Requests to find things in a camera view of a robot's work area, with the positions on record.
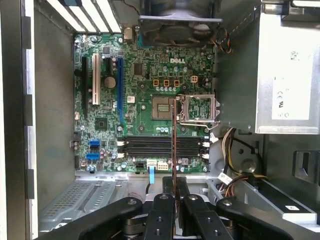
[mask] sticker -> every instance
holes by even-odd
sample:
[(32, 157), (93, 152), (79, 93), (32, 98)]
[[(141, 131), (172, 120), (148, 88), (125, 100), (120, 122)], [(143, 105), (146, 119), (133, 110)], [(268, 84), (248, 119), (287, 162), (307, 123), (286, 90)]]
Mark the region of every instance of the sticker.
[(213, 132), (211, 132), (210, 133), (210, 142), (214, 144), (217, 141), (219, 141), (219, 139), (217, 137), (215, 137)]
[(313, 56), (309, 50), (286, 49), (272, 80), (272, 119), (309, 120)]
[(126, 98), (126, 102), (127, 102), (128, 104), (134, 104), (134, 103), (136, 102), (136, 97), (135, 97), (135, 96), (128, 96), (128, 97)]
[(297, 208), (296, 206), (285, 206), (285, 207), (291, 211), (299, 211), (299, 208)]
[(229, 177), (228, 175), (224, 174), (223, 172), (221, 172), (218, 176), (218, 179), (223, 182), (225, 185), (228, 185), (231, 181), (232, 178)]

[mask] green circuit board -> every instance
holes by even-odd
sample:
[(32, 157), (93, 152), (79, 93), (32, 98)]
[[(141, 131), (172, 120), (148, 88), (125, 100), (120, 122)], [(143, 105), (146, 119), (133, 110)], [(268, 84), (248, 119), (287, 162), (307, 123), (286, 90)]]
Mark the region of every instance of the green circuit board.
[[(125, 157), (118, 159), (117, 140), (125, 136), (170, 137), (172, 134), (171, 100), (180, 94), (201, 95), (212, 93), (212, 48), (139, 47), (123, 40), (121, 34), (75, 36), (74, 47), (74, 131), (80, 144), (74, 146), (78, 168), (106, 172), (146, 172), (136, 168), (136, 162), (153, 159), (168, 163), (168, 158)], [(100, 104), (92, 105), (89, 93), (84, 107), (84, 83), (79, 74), (82, 58), (88, 59), (88, 85), (93, 84), (92, 56), (101, 57)], [(123, 92), (119, 96), (117, 59), (124, 61)], [(112, 74), (107, 74), (103, 59), (112, 59)], [(123, 100), (122, 116), (118, 109), (119, 97)], [(210, 101), (192, 100), (189, 104), (190, 118), (208, 118)], [(177, 126), (177, 135), (204, 137), (204, 127)], [(90, 152), (90, 140), (99, 140), (101, 159), (86, 159)], [(181, 165), (185, 173), (203, 172), (206, 165), (200, 157), (192, 157)]]

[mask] dell logo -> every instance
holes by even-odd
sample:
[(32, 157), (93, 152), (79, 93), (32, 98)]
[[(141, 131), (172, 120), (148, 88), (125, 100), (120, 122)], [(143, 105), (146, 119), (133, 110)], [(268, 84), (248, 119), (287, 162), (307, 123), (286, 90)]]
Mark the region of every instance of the dell logo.
[(185, 60), (183, 58), (170, 58), (171, 64), (185, 64)]

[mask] white pci slot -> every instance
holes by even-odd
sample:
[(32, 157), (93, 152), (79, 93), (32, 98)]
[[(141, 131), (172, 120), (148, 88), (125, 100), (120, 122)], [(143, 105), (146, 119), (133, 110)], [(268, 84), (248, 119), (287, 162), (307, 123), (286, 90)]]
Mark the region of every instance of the white pci slot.
[(92, 55), (92, 104), (100, 105), (101, 58), (99, 53)]

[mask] metal mesh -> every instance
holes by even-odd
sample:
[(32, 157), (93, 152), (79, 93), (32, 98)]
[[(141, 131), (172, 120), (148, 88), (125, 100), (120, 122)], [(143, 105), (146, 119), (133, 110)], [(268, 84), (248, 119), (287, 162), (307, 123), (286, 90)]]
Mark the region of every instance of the metal mesh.
[(52, 218), (59, 210), (72, 207), (81, 195), (88, 189), (90, 183), (76, 182), (59, 201), (57, 201), (44, 216)]

